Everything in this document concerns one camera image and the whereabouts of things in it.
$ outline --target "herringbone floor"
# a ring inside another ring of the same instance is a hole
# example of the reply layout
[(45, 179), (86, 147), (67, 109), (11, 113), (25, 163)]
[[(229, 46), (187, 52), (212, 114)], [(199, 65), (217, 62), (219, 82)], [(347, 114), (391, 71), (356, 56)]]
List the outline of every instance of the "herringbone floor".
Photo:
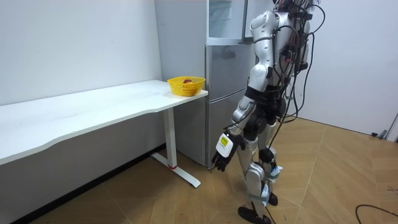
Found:
[[(281, 129), (274, 147), (284, 168), (274, 187), (279, 205), (269, 207), (276, 223), (357, 223), (361, 203), (398, 213), (398, 144), (299, 119)], [(246, 223), (236, 212), (248, 201), (236, 156), (226, 172), (181, 154), (178, 165), (201, 186), (149, 158), (34, 223)], [(398, 224), (371, 208), (359, 216), (363, 223)]]

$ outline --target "baseboard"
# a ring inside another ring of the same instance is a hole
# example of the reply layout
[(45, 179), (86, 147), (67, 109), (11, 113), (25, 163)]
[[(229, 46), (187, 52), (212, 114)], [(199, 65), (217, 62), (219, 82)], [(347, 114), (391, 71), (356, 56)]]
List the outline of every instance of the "baseboard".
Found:
[(23, 216), (22, 218), (12, 222), (11, 224), (20, 224), (20, 223), (30, 223), (33, 220), (41, 217), (42, 215), (52, 211), (53, 209), (63, 205), (64, 203), (69, 202), (70, 200), (74, 199), (75, 197), (85, 193), (86, 191), (92, 189), (93, 187), (96, 187), (97, 185), (103, 183), (104, 181), (109, 180), (110, 178), (114, 177), (115, 175), (120, 174), (121, 172), (125, 171), (126, 169), (136, 165), (137, 163), (143, 161), (144, 159), (150, 157), (151, 154), (155, 152), (159, 152), (162, 149), (166, 148), (166, 143), (161, 144), (160, 146), (156, 147), (155, 149), (119, 166), (118, 168), (111, 170), (107, 172), (106, 174), (102, 175), (101, 177), (98, 177), (95, 180), (92, 180), (88, 182), (87, 184), (72, 190), (71, 192), (67, 193), (64, 196), (61, 196), (58, 199), (55, 199), (54, 201), (44, 205), (43, 207), (40, 207), (33, 212), (30, 212), (29, 214)]

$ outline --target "desk leg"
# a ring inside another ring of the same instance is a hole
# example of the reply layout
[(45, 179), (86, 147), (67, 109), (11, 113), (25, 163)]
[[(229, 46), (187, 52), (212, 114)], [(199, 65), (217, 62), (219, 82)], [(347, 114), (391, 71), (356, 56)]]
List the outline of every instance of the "desk leg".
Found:
[(168, 166), (172, 171), (174, 171), (180, 177), (184, 178), (192, 186), (198, 187), (200, 185), (200, 181), (177, 166), (177, 150), (175, 148), (173, 108), (164, 110), (163, 116), (164, 131), (166, 133), (167, 159), (161, 156), (159, 153), (153, 153), (152, 157), (163, 163), (165, 166)]

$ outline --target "humanoid robot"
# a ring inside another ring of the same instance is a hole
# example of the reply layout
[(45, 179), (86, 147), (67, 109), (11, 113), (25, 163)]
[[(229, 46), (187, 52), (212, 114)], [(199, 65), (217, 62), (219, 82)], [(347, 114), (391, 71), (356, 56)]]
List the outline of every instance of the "humanoid robot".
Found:
[[(270, 224), (265, 206), (278, 204), (272, 183), (278, 178), (280, 167), (275, 149), (267, 144), (276, 122), (283, 123), (287, 115), (285, 92), (291, 78), (308, 68), (308, 37), (313, 35), (310, 9), (317, 6), (314, 0), (274, 0), (274, 4), (273, 11), (251, 21), (256, 65), (250, 71), (246, 93), (232, 115), (232, 124), (220, 136), (212, 160), (218, 170), (224, 171), (238, 152), (252, 204), (252, 209), (239, 207), (238, 213), (258, 224)], [(266, 141), (259, 150), (257, 135), (264, 131)], [(254, 161), (257, 151), (259, 160)]]

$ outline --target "yellow basket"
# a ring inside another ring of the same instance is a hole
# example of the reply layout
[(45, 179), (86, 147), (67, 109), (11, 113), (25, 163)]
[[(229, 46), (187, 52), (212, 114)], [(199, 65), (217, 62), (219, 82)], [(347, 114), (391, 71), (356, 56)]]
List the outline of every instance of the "yellow basket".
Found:
[(172, 93), (178, 96), (195, 96), (205, 84), (204, 78), (199, 77), (175, 77), (167, 80), (172, 89)]

